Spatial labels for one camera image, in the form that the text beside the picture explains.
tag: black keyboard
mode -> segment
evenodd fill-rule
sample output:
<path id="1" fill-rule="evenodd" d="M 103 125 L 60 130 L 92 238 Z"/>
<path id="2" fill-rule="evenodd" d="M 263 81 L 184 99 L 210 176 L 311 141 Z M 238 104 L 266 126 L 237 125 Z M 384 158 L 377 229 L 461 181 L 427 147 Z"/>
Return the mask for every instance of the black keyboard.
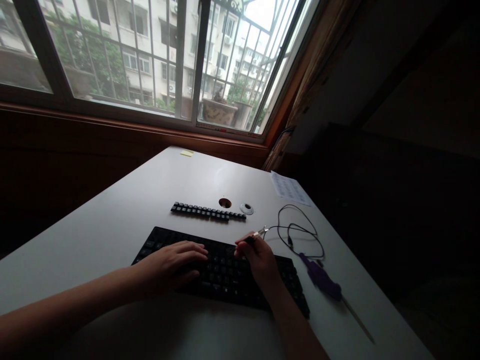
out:
<path id="1" fill-rule="evenodd" d="M 227 303 L 270 310 L 267 300 L 252 276 L 248 260 L 246 258 L 234 258 L 235 245 L 156 226 L 132 265 L 164 246 L 185 240 L 204 244 L 205 249 L 208 250 L 208 261 L 189 264 L 184 269 L 184 271 L 196 269 L 200 272 L 200 276 L 182 289 L 181 292 Z M 275 256 L 275 259 L 286 288 L 300 311 L 308 319 L 310 309 L 302 292 L 302 285 L 292 259 L 282 256 Z"/>

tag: curtain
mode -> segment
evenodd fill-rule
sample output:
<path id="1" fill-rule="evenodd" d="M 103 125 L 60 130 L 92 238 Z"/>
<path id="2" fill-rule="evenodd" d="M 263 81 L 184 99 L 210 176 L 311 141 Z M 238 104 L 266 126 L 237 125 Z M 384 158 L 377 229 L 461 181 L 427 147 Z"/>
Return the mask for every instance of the curtain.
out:
<path id="1" fill-rule="evenodd" d="M 312 24 L 316 22 L 317 25 L 302 56 L 302 61 L 307 62 L 308 65 L 303 74 L 295 74 L 302 76 L 302 80 L 294 97 L 291 111 L 287 114 L 285 130 L 278 137 L 262 170 L 270 172 L 279 166 L 295 127 L 301 121 L 302 115 L 309 109 L 313 99 L 320 93 L 322 85 L 328 79 L 328 75 L 332 72 L 340 55 L 350 44 L 353 30 L 356 29 L 358 20 L 363 18 L 365 13 L 365 11 L 358 10 L 360 8 L 365 10 L 367 8 L 365 4 L 373 1 L 329 0 L 327 3 L 320 2 L 319 6 L 323 4 L 323 8 L 317 10 L 319 14 L 312 19 Z"/>

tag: keyboard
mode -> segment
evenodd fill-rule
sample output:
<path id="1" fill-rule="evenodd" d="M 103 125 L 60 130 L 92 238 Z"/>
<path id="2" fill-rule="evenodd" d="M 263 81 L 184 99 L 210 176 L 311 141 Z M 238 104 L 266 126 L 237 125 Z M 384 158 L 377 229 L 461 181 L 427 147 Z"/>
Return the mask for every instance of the keyboard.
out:
<path id="1" fill-rule="evenodd" d="M 189 205 L 183 202 L 175 202 L 170 211 L 175 214 L 196 216 L 204 219 L 219 220 L 228 222 L 230 219 L 246 220 L 247 216 L 242 213 L 236 213 L 225 210 L 216 210 L 209 207 Z"/>
<path id="2" fill-rule="evenodd" d="M 142 261 L 142 259 L 164 246 L 185 240 L 204 244 L 205 249 L 208 250 L 208 260 L 189 264 L 185 269 L 182 269 L 183 271 L 198 270 L 200 276 L 187 287 L 181 289 L 181 292 L 222 302 L 270 310 L 267 300 L 253 278 L 248 260 L 246 258 L 234 258 L 235 245 L 156 226 L 132 265 Z M 275 259 L 286 288 L 302 314 L 308 319 L 310 309 L 305 300 L 302 285 L 292 259 L 282 256 L 275 256 Z"/>

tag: purple object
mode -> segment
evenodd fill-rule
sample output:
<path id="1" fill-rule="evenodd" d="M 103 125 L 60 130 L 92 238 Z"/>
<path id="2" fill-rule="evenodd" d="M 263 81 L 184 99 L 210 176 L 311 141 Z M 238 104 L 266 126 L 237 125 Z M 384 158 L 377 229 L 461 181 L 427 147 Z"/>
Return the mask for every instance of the purple object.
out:
<path id="1" fill-rule="evenodd" d="M 300 258 L 305 263 L 308 269 L 308 276 L 312 283 L 314 283 L 321 291 L 327 293 L 337 301 L 342 300 L 342 288 L 336 282 L 333 282 L 327 272 L 318 266 L 314 261 L 307 259 L 303 252 L 300 253 Z"/>

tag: left hand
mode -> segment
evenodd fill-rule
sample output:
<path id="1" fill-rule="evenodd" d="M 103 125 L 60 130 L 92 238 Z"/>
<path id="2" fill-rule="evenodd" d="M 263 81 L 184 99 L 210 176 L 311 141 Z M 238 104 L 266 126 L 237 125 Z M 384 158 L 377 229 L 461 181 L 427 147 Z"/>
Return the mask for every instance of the left hand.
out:
<path id="1" fill-rule="evenodd" d="M 178 289 L 199 276 L 197 270 L 183 274 L 177 271 L 192 262 L 207 260 L 205 245 L 181 241 L 162 247 L 142 261 L 130 266 L 133 288 L 137 300 Z"/>

